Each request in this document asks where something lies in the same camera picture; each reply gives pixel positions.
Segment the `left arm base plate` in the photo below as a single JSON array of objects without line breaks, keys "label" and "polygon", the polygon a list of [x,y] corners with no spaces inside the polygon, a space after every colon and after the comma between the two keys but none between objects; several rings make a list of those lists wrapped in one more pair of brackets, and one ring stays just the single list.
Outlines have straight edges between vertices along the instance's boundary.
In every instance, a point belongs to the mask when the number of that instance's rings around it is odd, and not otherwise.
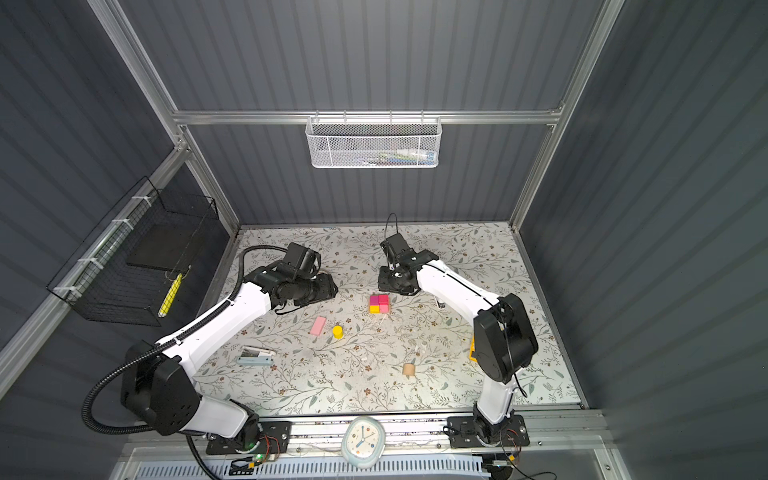
[{"label": "left arm base plate", "polygon": [[292,423],[288,421],[247,422],[234,438],[215,436],[208,441],[207,455],[277,455],[287,452]]}]

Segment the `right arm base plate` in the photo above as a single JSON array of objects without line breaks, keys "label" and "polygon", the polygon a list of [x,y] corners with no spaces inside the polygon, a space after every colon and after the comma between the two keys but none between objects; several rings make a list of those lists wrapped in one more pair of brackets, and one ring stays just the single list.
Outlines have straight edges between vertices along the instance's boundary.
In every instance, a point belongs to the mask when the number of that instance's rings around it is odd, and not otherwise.
[{"label": "right arm base plate", "polygon": [[443,426],[454,449],[481,447],[522,448],[530,445],[525,421],[513,414],[499,424],[491,425],[482,416],[452,416]]}]

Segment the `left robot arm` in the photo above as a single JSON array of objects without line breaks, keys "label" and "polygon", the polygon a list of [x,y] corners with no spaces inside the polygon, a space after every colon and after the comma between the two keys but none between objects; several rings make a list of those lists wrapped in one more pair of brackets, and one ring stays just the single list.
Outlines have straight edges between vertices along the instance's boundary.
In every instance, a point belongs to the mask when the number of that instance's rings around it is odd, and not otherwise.
[{"label": "left robot arm", "polygon": [[282,258],[247,271],[238,266],[232,292],[203,315],[156,344],[129,350],[121,403],[157,433],[211,434],[250,445],[259,417],[232,400],[199,393],[194,377],[208,359],[256,319],[292,303],[298,308],[336,296],[318,252],[291,243]]}]

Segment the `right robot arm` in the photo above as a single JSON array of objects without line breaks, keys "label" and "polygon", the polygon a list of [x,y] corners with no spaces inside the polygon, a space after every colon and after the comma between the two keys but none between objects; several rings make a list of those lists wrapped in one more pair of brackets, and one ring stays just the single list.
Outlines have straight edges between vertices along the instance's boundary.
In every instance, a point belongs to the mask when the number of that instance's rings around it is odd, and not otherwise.
[{"label": "right robot arm", "polygon": [[486,438],[509,423],[517,372],[539,351],[527,309],[515,294],[491,293],[450,269],[435,253],[415,251],[395,233],[380,246],[387,264],[379,269],[379,289],[413,296],[433,295],[467,320],[473,330],[474,358],[485,378],[473,407],[475,431]]}]

